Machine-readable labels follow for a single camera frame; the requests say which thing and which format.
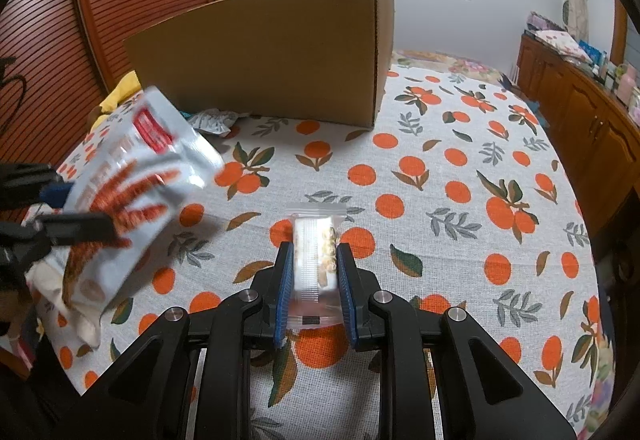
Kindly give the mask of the small clear nougat packet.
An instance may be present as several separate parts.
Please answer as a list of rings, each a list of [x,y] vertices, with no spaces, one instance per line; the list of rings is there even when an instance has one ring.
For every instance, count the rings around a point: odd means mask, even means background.
[[[345,204],[306,203],[291,210],[293,288],[290,330],[316,330],[342,322],[337,281],[337,244]]]

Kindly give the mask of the white chicken claw packet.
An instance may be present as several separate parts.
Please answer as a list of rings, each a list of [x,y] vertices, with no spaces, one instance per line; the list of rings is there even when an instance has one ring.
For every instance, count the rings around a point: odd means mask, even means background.
[[[224,160],[155,87],[130,104],[74,181],[66,212],[103,212],[116,238],[54,256],[68,308],[101,314],[187,198]]]

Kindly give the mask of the orange print tablecloth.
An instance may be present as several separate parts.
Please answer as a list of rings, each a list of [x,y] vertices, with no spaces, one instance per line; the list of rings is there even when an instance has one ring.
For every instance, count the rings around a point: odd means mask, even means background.
[[[588,438],[608,412],[589,234],[558,154],[514,93],[458,74],[394,66],[370,131],[326,122],[241,120],[226,166],[191,195],[142,256],[85,346],[56,291],[38,324],[64,377],[88,389],[170,306],[216,307],[269,267],[290,210],[341,204],[359,267],[416,308],[468,310]]]

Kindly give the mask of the yellow plush toy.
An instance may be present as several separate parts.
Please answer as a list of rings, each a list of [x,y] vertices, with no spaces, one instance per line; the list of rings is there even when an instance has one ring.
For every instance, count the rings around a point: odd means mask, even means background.
[[[88,116],[88,129],[90,131],[95,130],[119,105],[125,103],[141,90],[142,87],[136,72],[134,70],[128,72],[106,98],[90,112]]]

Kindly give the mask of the white blue snack packet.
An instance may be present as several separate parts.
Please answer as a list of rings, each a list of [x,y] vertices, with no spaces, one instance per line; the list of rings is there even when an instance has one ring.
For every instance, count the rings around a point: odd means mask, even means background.
[[[234,124],[241,118],[247,118],[247,116],[247,113],[221,111],[218,110],[218,108],[209,108],[208,110],[189,115],[186,121],[200,134],[227,137]]]

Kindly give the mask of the brown cardboard box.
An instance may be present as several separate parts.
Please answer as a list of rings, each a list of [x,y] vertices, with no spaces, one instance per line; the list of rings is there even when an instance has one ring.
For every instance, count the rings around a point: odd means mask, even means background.
[[[385,92],[395,0],[218,0],[129,37],[141,85],[208,108],[370,129]]]

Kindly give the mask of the floral bed quilt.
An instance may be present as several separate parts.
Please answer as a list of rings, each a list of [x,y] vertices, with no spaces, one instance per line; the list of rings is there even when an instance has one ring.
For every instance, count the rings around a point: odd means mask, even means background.
[[[506,79],[506,75],[500,70],[477,60],[435,51],[394,50],[392,63],[405,68],[427,68],[435,72],[472,78],[479,82],[490,82],[494,85],[500,85],[503,79]]]

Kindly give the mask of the wooden sideboard cabinet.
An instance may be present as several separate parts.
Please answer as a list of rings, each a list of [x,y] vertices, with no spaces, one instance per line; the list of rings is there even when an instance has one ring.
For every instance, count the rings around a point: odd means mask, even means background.
[[[639,130],[617,98],[551,47],[525,33],[518,88],[539,104],[591,235],[639,185]]]

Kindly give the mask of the folded floral cloth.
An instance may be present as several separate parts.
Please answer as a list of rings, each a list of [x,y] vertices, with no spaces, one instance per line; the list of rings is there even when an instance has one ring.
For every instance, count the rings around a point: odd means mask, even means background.
[[[564,30],[536,30],[534,36],[543,44],[548,44],[560,56],[567,56],[586,63],[592,62],[585,50]]]

